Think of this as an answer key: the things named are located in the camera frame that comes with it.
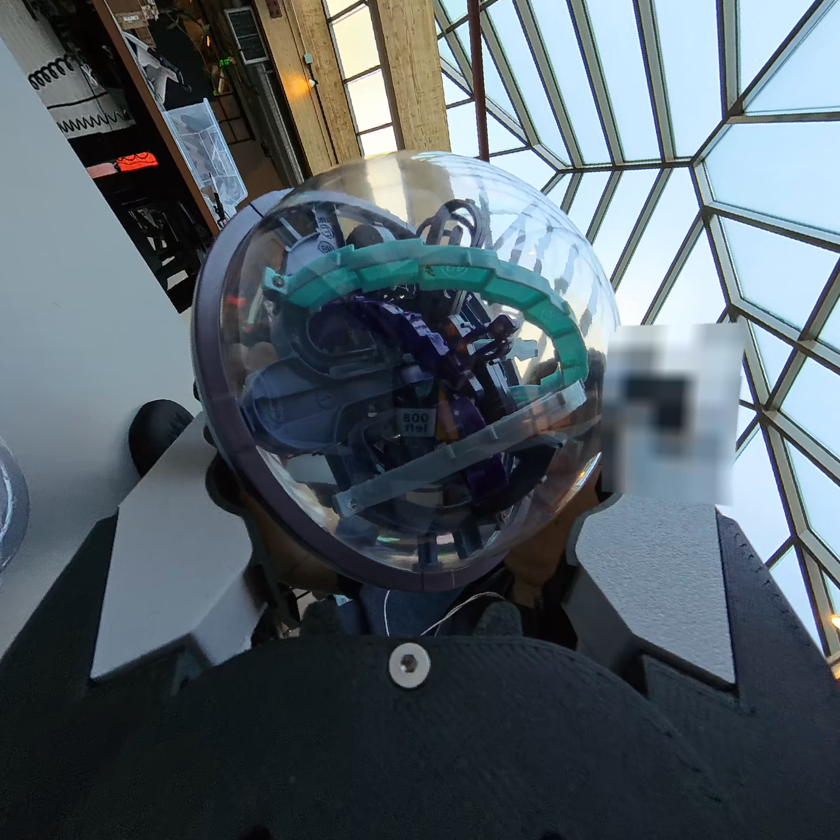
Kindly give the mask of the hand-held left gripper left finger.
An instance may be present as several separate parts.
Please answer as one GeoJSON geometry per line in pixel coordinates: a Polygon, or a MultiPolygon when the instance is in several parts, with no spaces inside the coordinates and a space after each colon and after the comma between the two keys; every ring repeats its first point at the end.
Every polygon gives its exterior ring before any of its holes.
{"type": "Polygon", "coordinates": [[[250,649],[269,604],[258,534],[217,504],[199,413],[119,507],[91,679],[175,649],[214,667],[250,649]]]}

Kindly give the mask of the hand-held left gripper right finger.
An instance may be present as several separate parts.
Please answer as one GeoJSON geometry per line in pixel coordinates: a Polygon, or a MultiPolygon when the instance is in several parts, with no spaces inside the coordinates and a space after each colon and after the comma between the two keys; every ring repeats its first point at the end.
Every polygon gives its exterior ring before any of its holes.
{"type": "Polygon", "coordinates": [[[715,687],[736,682],[710,504],[614,494],[578,517],[563,608],[579,649],[619,674],[649,655],[715,687]]]}

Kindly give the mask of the clear plastic maze ball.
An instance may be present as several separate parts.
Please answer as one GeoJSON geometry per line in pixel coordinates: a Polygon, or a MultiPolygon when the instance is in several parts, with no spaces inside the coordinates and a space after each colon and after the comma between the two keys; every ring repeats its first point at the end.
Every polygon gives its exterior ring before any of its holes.
{"type": "Polygon", "coordinates": [[[261,196],[192,315],[220,458],[354,581],[466,586],[601,459],[613,289],[567,214],[489,163],[395,152],[261,196]]]}

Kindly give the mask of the black rounded object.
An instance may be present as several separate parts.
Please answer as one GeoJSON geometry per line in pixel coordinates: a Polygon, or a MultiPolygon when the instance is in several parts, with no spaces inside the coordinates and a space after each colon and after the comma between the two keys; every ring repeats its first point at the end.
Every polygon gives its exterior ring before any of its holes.
{"type": "Polygon", "coordinates": [[[128,434],[129,453],[140,478],[149,473],[193,419],[194,415],[174,401],[155,400],[142,405],[128,434]]]}

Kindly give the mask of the clear round bowl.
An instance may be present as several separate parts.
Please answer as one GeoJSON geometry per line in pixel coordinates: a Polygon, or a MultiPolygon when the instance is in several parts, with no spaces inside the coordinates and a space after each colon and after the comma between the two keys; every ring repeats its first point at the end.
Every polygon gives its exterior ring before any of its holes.
{"type": "Polygon", "coordinates": [[[1,571],[12,562],[23,545],[29,511],[24,472],[1,438],[1,571]]]}

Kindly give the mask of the clear acrylic holder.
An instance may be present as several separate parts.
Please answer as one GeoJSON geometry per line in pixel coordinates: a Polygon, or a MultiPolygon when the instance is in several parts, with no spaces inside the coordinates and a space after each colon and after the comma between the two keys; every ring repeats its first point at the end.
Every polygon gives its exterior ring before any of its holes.
{"type": "Polygon", "coordinates": [[[204,99],[162,116],[205,203],[224,226],[248,193],[211,104],[204,99]]]}

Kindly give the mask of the black and white poster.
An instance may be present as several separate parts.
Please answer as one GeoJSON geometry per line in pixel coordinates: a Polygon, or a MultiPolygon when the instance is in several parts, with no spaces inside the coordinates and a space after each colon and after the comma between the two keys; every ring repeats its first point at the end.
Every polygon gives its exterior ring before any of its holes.
{"type": "Polygon", "coordinates": [[[68,140],[135,125],[128,106],[96,80],[85,62],[70,53],[44,59],[27,79],[68,140]]]}

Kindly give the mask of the red metal pipe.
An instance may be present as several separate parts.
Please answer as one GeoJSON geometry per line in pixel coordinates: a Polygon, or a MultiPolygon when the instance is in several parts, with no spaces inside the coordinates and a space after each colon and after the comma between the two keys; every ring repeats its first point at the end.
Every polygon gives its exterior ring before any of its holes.
{"type": "Polygon", "coordinates": [[[482,53],[483,39],[480,23],[480,1],[467,1],[467,18],[469,25],[470,67],[473,99],[476,111],[478,156],[482,161],[489,162],[490,151],[487,128],[487,95],[482,53]]]}

